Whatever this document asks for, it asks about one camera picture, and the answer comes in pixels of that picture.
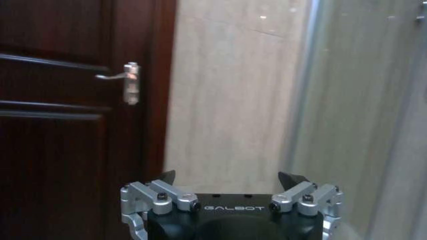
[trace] door handle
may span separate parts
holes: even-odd
[[[94,75],[97,79],[124,79],[122,100],[126,104],[134,105],[140,101],[140,66],[136,62],[124,65],[124,72],[114,76]]]

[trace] door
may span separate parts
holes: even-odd
[[[161,171],[175,0],[0,1],[0,239],[126,239],[120,186]],[[138,103],[124,64],[140,65]]]

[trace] beige tile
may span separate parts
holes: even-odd
[[[292,36],[295,30],[299,35],[307,3],[307,0],[248,0],[243,24],[249,29],[277,36]]]
[[[180,15],[165,168],[204,192],[272,192],[299,47],[281,37]]]
[[[247,0],[180,0],[179,12],[189,17],[239,25],[247,7]]]

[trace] screw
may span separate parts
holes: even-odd
[[[315,200],[315,198],[313,198],[312,195],[305,194],[304,196],[301,196],[301,200],[303,200],[304,202],[312,203],[313,200]]]
[[[168,194],[165,192],[159,192],[157,200],[167,200],[167,199],[168,199]]]
[[[280,206],[277,204],[275,204],[273,202],[269,203],[268,208],[269,208],[269,211],[272,211],[275,213],[280,212]]]

